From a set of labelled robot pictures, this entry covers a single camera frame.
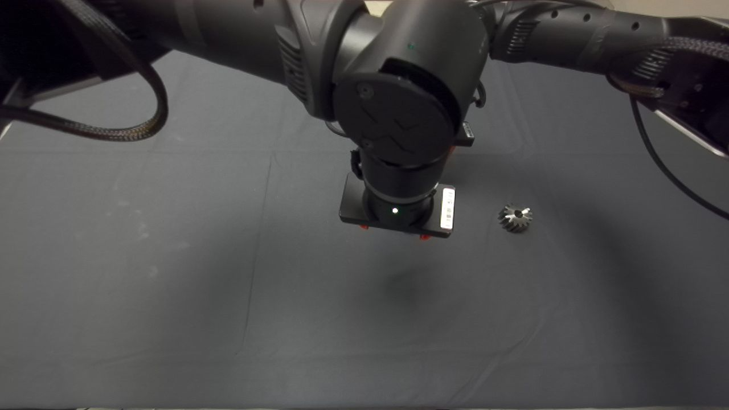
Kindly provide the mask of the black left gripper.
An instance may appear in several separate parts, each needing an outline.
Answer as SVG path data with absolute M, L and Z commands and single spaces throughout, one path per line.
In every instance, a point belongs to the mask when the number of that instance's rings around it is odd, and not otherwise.
M 419 236 L 448 238 L 453 233 L 456 190 L 440 184 L 425 198 L 412 203 L 393 203 L 373 194 L 362 180 L 349 173 L 346 178 L 339 218 L 362 230 L 378 228 Z

